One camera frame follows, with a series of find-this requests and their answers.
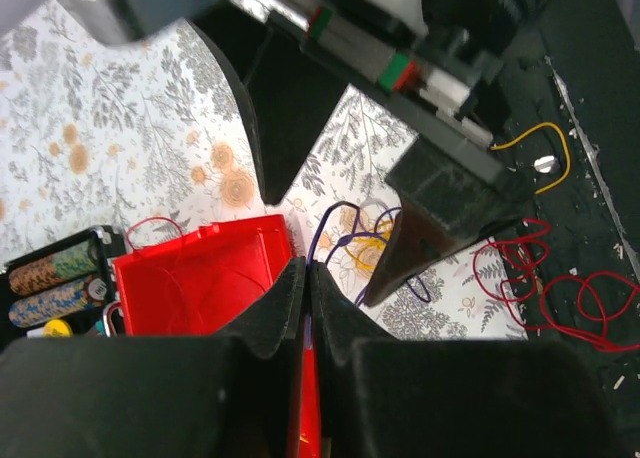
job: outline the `red plastic box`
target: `red plastic box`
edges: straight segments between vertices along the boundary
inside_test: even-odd
[[[214,333],[271,287],[293,253],[282,215],[202,226],[115,260],[129,335]]]

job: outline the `yellow wire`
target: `yellow wire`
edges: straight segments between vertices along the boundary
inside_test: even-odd
[[[394,224],[393,220],[383,221],[382,223],[378,224],[378,233],[387,241],[389,241],[389,238],[391,237],[391,230],[393,229],[393,224]],[[369,248],[384,250],[384,247],[385,247],[384,242],[374,237],[362,237],[362,236],[354,238],[353,241],[357,243],[368,243],[367,246],[365,246],[360,250],[358,255],[354,255],[353,252],[349,250],[348,247],[345,246],[344,248],[347,255],[349,255],[353,259],[353,261],[355,261],[356,268],[359,268],[361,270],[366,270],[366,271],[371,271],[375,269],[375,265],[365,263],[360,259],[360,256],[362,256],[362,254],[365,251],[367,251]]]
[[[553,130],[560,137],[560,141],[562,141],[562,148],[564,150],[564,156],[565,156],[565,159],[567,160],[567,166],[566,166],[566,168],[564,170],[564,173],[562,174],[562,176],[560,178],[558,178],[553,183],[550,183],[550,184],[548,184],[546,186],[543,186],[542,188],[537,190],[536,191],[536,195],[539,195],[540,193],[544,193],[545,191],[549,191],[551,188],[554,188],[554,187],[558,186],[560,183],[562,183],[564,180],[567,179],[567,176],[569,176],[569,172],[571,171],[571,155],[569,154],[569,145],[567,144],[567,137],[564,136],[564,133],[562,132],[560,127],[558,125],[556,125],[555,123],[552,123],[550,121],[545,121],[544,123],[539,123],[536,126],[528,129],[523,134],[521,134],[517,138],[509,141],[508,143],[505,143],[503,145],[495,145],[495,146],[491,147],[491,149],[493,151],[506,150],[507,148],[511,148],[513,145],[517,145],[522,140],[524,140],[527,136],[531,135],[532,133],[535,133],[539,129],[547,128],[547,127],[548,128],[553,128]]]

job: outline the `metal screw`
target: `metal screw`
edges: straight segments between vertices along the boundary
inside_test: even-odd
[[[538,173],[553,173],[560,168],[558,159],[553,155],[543,156],[533,162],[533,167]]]

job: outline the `wire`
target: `wire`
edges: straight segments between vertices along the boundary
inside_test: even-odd
[[[393,230],[393,225],[395,223],[395,219],[391,218],[391,220],[388,221],[382,221],[382,219],[385,216],[391,216],[391,213],[395,212],[395,211],[400,211],[400,207],[394,207],[394,208],[389,208],[387,210],[385,210],[380,216],[378,216],[378,218],[375,221],[375,224],[373,226],[373,230],[367,230],[366,227],[364,226],[364,224],[362,223],[362,221],[360,220],[360,212],[361,212],[361,208],[358,207],[357,205],[347,202],[347,201],[339,201],[337,203],[334,203],[333,205],[331,205],[329,208],[327,208],[327,210],[325,211],[322,219],[320,220],[320,223],[318,224],[318,228],[316,229],[316,232],[313,236],[313,239],[311,240],[311,245],[309,247],[309,255],[307,256],[307,268],[310,268],[311,263],[313,263],[313,256],[315,255],[315,250],[317,248],[318,245],[318,241],[320,240],[320,236],[322,235],[322,232],[324,231],[324,228],[327,224],[327,221],[329,219],[329,217],[331,216],[331,214],[339,207],[341,206],[348,206],[350,208],[354,208],[356,209],[356,216],[353,220],[353,226],[351,228],[351,233],[345,235],[345,236],[341,236],[337,243],[335,244],[335,246],[331,249],[331,251],[329,251],[329,254],[327,255],[327,258],[325,259],[325,264],[328,264],[331,261],[331,258],[333,258],[333,255],[336,253],[336,251],[338,251],[340,248],[344,248],[345,252],[347,253],[347,255],[349,255],[356,263],[356,266],[360,267],[360,269],[364,269],[367,271],[372,271],[375,269],[375,265],[371,265],[370,263],[366,263],[364,261],[362,261],[360,259],[362,253],[364,253],[367,249],[373,247],[379,250],[384,250],[384,248],[386,247],[389,238],[391,237],[391,231]],[[356,229],[358,227],[358,225],[360,225],[360,227],[365,230],[365,231],[361,231],[361,232],[356,232]],[[385,229],[383,231],[379,231],[380,227],[384,227]],[[358,255],[354,255],[353,252],[351,252],[348,249],[348,245],[350,245],[353,242],[357,242],[357,243],[362,243],[364,246],[361,250],[359,250]],[[422,290],[424,291],[426,296],[421,296],[414,288],[413,286],[411,286],[411,283],[409,283],[409,281],[407,280],[405,282],[405,284],[407,285],[407,288],[409,288],[409,290],[411,291],[411,293],[420,301],[422,301],[423,303],[431,303],[431,294],[427,288],[427,286],[425,285],[425,283],[422,281],[422,279],[420,278],[420,276],[416,275],[413,278],[415,278],[417,280],[417,282],[420,284],[420,287],[422,288]],[[359,307],[362,302],[364,301],[364,294],[366,291],[366,286],[360,291],[360,293],[358,294],[358,296],[356,297],[356,300],[354,301],[354,304],[356,305],[356,307]]]
[[[634,298],[638,293],[640,293],[640,286],[628,280],[624,276],[614,273],[612,271],[597,271],[595,273],[590,274],[587,278],[581,278],[574,275],[562,275],[554,278],[542,290],[538,290],[537,288],[537,280],[535,268],[539,266],[544,260],[549,256],[550,250],[549,245],[540,240],[540,238],[551,231],[551,225],[547,222],[536,220],[533,218],[526,218],[523,220],[527,225],[538,225],[542,226],[541,230],[530,233],[529,235],[522,236],[516,238],[514,240],[503,240],[503,241],[494,241],[489,242],[486,245],[482,246],[478,249],[473,256],[473,274],[478,282],[482,291],[497,301],[506,304],[507,310],[511,315],[511,318],[520,325],[526,331],[538,332],[541,330],[554,329],[560,333],[565,335],[583,340],[587,343],[590,343],[594,349],[597,351],[603,352],[611,352],[611,353],[619,353],[623,351],[633,351],[640,350],[640,344],[636,345],[628,345],[628,346],[620,346],[616,343],[613,343],[607,338],[609,332],[609,323],[620,316],[622,316],[633,303]],[[529,247],[531,245],[537,245],[542,248],[542,254],[540,258],[534,260],[531,252],[529,251]],[[519,272],[521,272],[520,276],[516,279],[507,279],[503,280],[498,286],[498,290],[500,294],[493,293],[488,290],[485,284],[482,282],[480,272],[478,270],[478,258],[483,254],[483,252],[488,248],[494,248],[500,252],[505,261],[509,263],[509,265]],[[602,299],[593,288],[591,282],[600,277],[609,277],[614,278],[625,285],[631,288],[631,293],[629,294],[629,298],[625,301],[625,303],[617,310],[615,313],[607,314],[604,309],[604,304]],[[516,284],[516,283],[532,283],[532,288],[529,292],[525,293],[524,296],[510,298],[508,296],[507,291],[505,290],[505,286],[507,284]],[[549,310],[546,306],[546,300],[549,295],[550,290],[558,283],[571,281],[580,284],[580,290],[576,297],[576,307],[578,312],[582,317],[589,321],[593,321],[596,323],[602,324],[602,331],[598,333],[593,333],[587,330],[582,330],[579,328],[564,326],[555,322],[553,317],[551,316]],[[584,308],[584,299],[586,296],[586,292],[589,292],[593,301],[595,302],[596,307],[598,308],[598,315],[593,315],[587,312]],[[533,295],[539,293],[540,299],[540,311],[547,321],[546,324],[543,325],[527,325],[516,315],[512,308],[512,304],[514,303],[522,303],[529,300]]]
[[[511,148],[512,146],[517,145],[522,140],[524,140],[527,136],[535,133],[536,131],[538,131],[538,130],[540,130],[542,128],[552,128],[558,134],[558,136],[560,137],[560,141],[562,142],[562,149],[564,150],[564,156],[565,156],[565,160],[567,162],[567,165],[566,165],[566,167],[564,169],[564,173],[562,173],[562,176],[560,178],[558,178],[553,183],[550,183],[550,184],[545,185],[542,188],[538,189],[536,191],[536,195],[544,193],[545,191],[549,191],[551,188],[555,188],[560,183],[562,183],[564,180],[566,180],[567,177],[569,176],[569,173],[571,172],[571,154],[569,153],[569,145],[567,144],[567,137],[564,135],[564,132],[560,129],[560,127],[558,125],[556,125],[555,123],[552,123],[550,121],[545,121],[543,123],[539,123],[536,126],[533,126],[533,127],[529,128],[527,131],[522,133],[520,136],[518,136],[517,138],[514,138],[513,140],[511,140],[511,141],[509,141],[507,143],[504,143],[502,145],[494,145],[494,146],[491,147],[491,150],[493,150],[493,151],[506,150],[507,148]]]
[[[126,240],[127,244],[131,247],[131,249],[134,251],[134,253],[140,251],[140,248],[135,247],[131,242],[131,233],[133,233],[133,231],[135,231],[136,228],[144,225],[145,223],[149,223],[151,221],[166,221],[167,223],[170,223],[173,227],[175,227],[176,230],[178,230],[178,233],[180,233],[180,238],[184,238],[184,233],[182,232],[182,228],[176,221],[172,220],[171,218],[167,218],[165,216],[150,216],[148,218],[145,218],[144,220],[140,220],[134,225],[131,225],[131,227],[124,234],[124,239]]]
[[[349,208],[353,208],[354,210],[356,210],[356,216],[353,220],[353,227],[351,229],[351,234],[356,232],[356,228],[358,227],[358,224],[362,226],[362,223],[360,222],[360,207],[358,205],[354,205],[349,201],[343,200],[343,201],[338,201],[333,205],[331,205],[329,208],[327,208],[326,211],[324,212],[324,215],[322,215],[322,219],[320,220],[320,223],[318,223],[318,228],[316,228],[315,235],[313,235],[313,238],[311,239],[311,245],[309,246],[309,254],[307,255],[307,268],[309,269],[311,268],[311,264],[313,263],[313,256],[316,254],[316,248],[318,247],[318,241],[320,241],[320,236],[322,236],[324,227],[327,226],[327,221],[329,220],[331,213],[333,213],[335,210],[337,210],[341,206],[348,206]]]

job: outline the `floral wallpaper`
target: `floral wallpaper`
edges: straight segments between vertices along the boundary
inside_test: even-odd
[[[278,6],[235,1],[262,19]],[[384,177],[413,139],[412,130],[350,88],[283,203],[265,207],[231,90],[186,22],[145,43],[105,48],[52,0],[0,38],[0,261],[98,223],[126,229],[169,216],[192,231],[269,213],[285,215],[296,251],[305,255],[335,201],[360,204],[366,229],[397,206]],[[353,220],[351,210],[334,213],[317,259]],[[134,239],[174,236],[167,223]],[[381,252],[355,243],[333,255],[329,269],[345,295],[355,299]],[[476,283],[473,252],[422,275],[431,304],[405,286],[363,311],[402,339],[523,339],[505,306]],[[487,252],[480,262],[485,284],[498,286],[505,278],[500,258]]]

